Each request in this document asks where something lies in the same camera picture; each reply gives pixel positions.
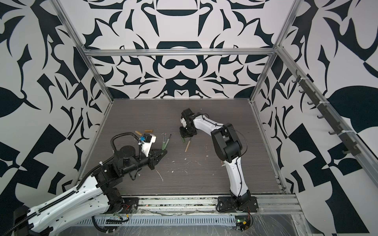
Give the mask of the green pen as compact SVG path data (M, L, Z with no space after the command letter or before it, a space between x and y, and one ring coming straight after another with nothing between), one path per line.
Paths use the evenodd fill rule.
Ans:
M163 136L162 150L165 150L165 146L166 146L166 133L164 133L164 136Z
M167 140L165 141L164 146L163 146L163 150L166 150L167 145L168 145L168 143L169 143L169 141L170 141L170 138L171 138L171 134L169 135L169 137L168 137Z

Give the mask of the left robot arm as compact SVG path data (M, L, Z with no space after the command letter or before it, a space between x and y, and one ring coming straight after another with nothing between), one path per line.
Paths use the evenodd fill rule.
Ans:
M111 138L113 154L92 168L73 188L32 208L14 212L13 226L4 236L55 236L82 220L99 214L118 213L124 199L116 186L125 175L134 180L140 170L155 166L167 155L166 149L152 148L156 137L132 132Z

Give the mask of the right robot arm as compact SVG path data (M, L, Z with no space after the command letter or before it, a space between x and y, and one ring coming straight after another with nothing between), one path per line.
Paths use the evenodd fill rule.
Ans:
M251 199L251 194L241 167L243 146L237 130L230 123L217 123L205 114L194 113L189 108L181 113L180 122L180 134L183 138L191 138L199 130L211 136L216 155L226 167L234 207L240 209Z

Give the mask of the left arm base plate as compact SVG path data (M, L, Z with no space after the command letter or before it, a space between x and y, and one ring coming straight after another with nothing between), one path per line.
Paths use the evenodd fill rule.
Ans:
M117 213L119 214L131 214L138 210L139 198L138 197L123 197Z

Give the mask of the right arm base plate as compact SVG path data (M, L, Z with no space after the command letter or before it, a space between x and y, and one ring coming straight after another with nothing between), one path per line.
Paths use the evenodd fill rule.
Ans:
M218 197L216 210L220 213L231 212L258 212L259 206L256 197L251 196L246 200L236 200L233 197Z

